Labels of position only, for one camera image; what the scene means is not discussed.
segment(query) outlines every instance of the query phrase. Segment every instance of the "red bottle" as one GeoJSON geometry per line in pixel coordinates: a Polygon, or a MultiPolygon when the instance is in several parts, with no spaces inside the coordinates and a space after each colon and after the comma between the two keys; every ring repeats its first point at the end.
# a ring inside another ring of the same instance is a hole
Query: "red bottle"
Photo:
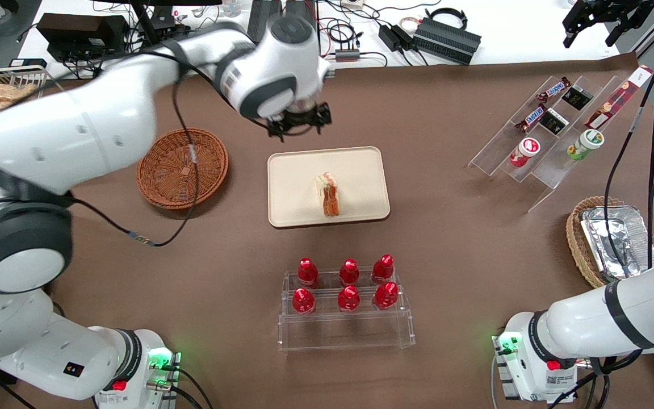
{"type": "Polygon", "coordinates": [[[382,256],[373,267],[373,274],[370,276],[374,285],[385,284],[392,277],[392,273],[395,272],[395,267],[392,266],[392,256],[390,254],[385,254],[382,256]]]}
{"type": "Polygon", "coordinates": [[[339,282],[342,287],[347,287],[348,285],[357,284],[358,278],[360,278],[358,264],[352,258],[348,258],[342,269],[339,270],[339,282]]]}
{"type": "Polygon", "coordinates": [[[302,258],[299,261],[299,268],[296,270],[296,275],[299,277],[299,283],[302,287],[311,288],[314,290],[319,285],[317,280],[317,266],[308,258],[302,258]]]}
{"type": "Polygon", "coordinates": [[[342,312],[352,312],[360,305],[360,293],[354,285],[348,285],[337,295],[337,306],[342,312]]]}
{"type": "Polygon", "coordinates": [[[397,302],[397,284],[392,281],[377,287],[373,297],[373,306],[377,309],[388,309],[397,302]]]}
{"type": "Polygon", "coordinates": [[[316,309],[315,296],[304,288],[298,288],[294,291],[294,297],[291,298],[291,306],[298,314],[311,314],[316,309]]]}

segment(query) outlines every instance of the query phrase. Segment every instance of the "brown tablecloth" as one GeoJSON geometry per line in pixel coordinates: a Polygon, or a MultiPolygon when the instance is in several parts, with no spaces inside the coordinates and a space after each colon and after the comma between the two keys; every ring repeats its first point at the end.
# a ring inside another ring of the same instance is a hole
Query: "brown tablecloth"
{"type": "MultiPolygon", "coordinates": [[[[565,220],[602,194],[640,96],[607,129],[607,143],[558,191],[527,213],[540,186],[468,161],[550,75],[626,77],[631,56],[598,62],[340,70],[325,83],[334,124],[281,144],[239,118],[202,80],[179,96],[186,122],[229,151],[228,178],[166,248],[147,248],[76,208],[75,254],[54,300],[83,325],[149,328],[183,352],[183,367],[218,409],[253,407],[488,408],[490,336],[519,311],[590,290],[573,264],[565,220]],[[382,152],[392,212],[386,220],[276,229],[267,220],[267,158],[275,152],[374,145],[382,152]],[[298,259],[368,264],[391,253],[413,307],[417,344],[403,351],[282,354],[277,317],[283,273],[298,259]]],[[[158,131],[178,127],[168,90],[158,131]]],[[[629,145],[613,196],[645,207],[651,115],[629,145]]],[[[75,189],[143,235],[162,240],[179,220],[140,197],[128,168],[75,189]]],[[[195,392],[187,382],[182,386],[195,392]]],[[[654,408],[654,357],[612,376],[607,409],[654,408]]],[[[15,388],[39,409],[90,407],[15,388]]],[[[507,402],[499,407],[544,407],[507,402]]],[[[586,391],[581,393],[583,406],[586,391]]],[[[187,402],[179,401],[180,407],[187,402]]],[[[0,407],[19,404],[0,390],[0,407]]]]}

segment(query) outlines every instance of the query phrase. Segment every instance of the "computer monitor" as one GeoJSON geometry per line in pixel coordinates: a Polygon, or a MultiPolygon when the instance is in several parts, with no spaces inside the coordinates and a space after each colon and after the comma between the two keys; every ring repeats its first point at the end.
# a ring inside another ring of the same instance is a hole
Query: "computer monitor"
{"type": "MultiPolygon", "coordinates": [[[[173,6],[218,6],[221,0],[107,0],[106,3],[117,3],[118,5],[131,5],[135,15],[138,16],[138,24],[145,34],[145,38],[151,45],[158,44],[161,41],[160,36],[156,33],[153,27],[153,22],[150,21],[148,15],[145,13],[146,6],[160,7],[173,7],[173,6]]],[[[159,15],[163,14],[164,9],[158,10],[159,15]]],[[[172,18],[170,9],[167,10],[169,18],[172,18]]]]}

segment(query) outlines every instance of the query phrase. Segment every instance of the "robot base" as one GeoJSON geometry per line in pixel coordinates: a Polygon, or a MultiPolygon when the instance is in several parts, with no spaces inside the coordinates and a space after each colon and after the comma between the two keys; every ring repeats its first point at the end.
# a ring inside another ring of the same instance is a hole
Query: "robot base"
{"type": "MultiPolygon", "coordinates": [[[[504,384],[504,394],[507,399],[516,399],[514,388],[522,400],[552,403],[564,391],[573,388],[577,381],[577,367],[565,370],[548,370],[547,363],[534,352],[529,342],[529,321],[534,316],[531,312],[520,312],[512,316],[506,324],[506,330],[494,337],[499,375],[504,384]],[[513,352],[498,355],[501,350],[511,349],[513,352]]],[[[569,396],[562,403],[574,401],[569,396]]]]}
{"type": "Polygon", "coordinates": [[[99,409],[173,409],[175,396],[168,391],[146,388],[149,381],[167,381],[177,384],[177,373],[151,368],[156,363],[180,365],[180,354],[174,354],[164,345],[158,334],[149,329],[136,329],[142,342],[140,365],[122,391],[100,391],[94,396],[99,409]]]}

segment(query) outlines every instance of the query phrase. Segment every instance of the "white table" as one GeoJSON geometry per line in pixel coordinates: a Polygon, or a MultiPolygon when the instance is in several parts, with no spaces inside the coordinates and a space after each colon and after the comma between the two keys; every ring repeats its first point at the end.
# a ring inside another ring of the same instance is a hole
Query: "white table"
{"type": "MultiPolygon", "coordinates": [[[[242,13],[236,18],[226,18],[223,13],[219,21],[234,21],[246,29],[249,22],[250,0],[241,0],[242,13]]],[[[374,8],[387,6],[410,7],[420,5],[421,0],[366,0],[368,5],[374,8]]],[[[82,15],[111,15],[112,11],[94,11],[111,6],[111,3],[91,2],[90,0],[42,0],[34,21],[39,21],[45,12],[82,14],[82,15]]],[[[125,14],[125,8],[120,6],[118,10],[125,14]]],[[[380,18],[397,24],[404,16],[425,16],[425,8],[434,10],[439,7],[452,7],[464,10],[468,16],[467,30],[482,36],[481,46],[474,54],[472,65],[478,64],[502,64],[512,62],[542,62],[542,61],[563,61],[563,60],[598,60],[619,54],[617,47],[605,46],[607,28],[598,24],[580,33],[570,49],[565,49],[561,43],[565,38],[564,28],[561,21],[569,11],[567,0],[441,0],[436,6],[418,7],[408,11],[384,10],[380,18]]],[[[194,7],[174,7],[180,15],[187,14],[188,17],[182,21],[183,24],[197,28],[202,25],[206,27],[211,21],[205,18],[215,18],[217,7],[208,7],[201,18],[194,18],[192,9],[194,7]]],[[[323,2],[319,3],[319,14],[321,18],[334,16],[344,19],[342,13],[335,11],[323,2]]],[[[355,30],[363,32],[360,37],[360,51],[381,52],[387,55],[389,66],[403,66],[407,62],[397,52],[390,52],[385,44],[379,39],[378,25],[371,20],[365,20],[358,16],[351,15],[355,30]]],[[[452,16],[437,16],[436,20],[450,23],[452,16]]],[[[322,38],[322,54],[327,53],[329,41],[324,32],[320,33],[322,38]]],[[[407,52],[408,58],[413,65],[422,65],[423,62],[414,52],[407,52]]],[[[438,57],[425,55],[430,65],[451,64],[438,57]]],[[[23,42],[19,53],[20,58],[44,58],[48,65],[47,70],[53,77],[58,77],[68,72],[62,64],[55,62],[54,58],[47,52],[47,41],[35,29],[31,30],[23,42]]],[[[376,58],[361,58],[356,62],[335,62],[335,68],[357,68],[357,67],[379,67],[384,60],[379,55],[376,58]]]]}

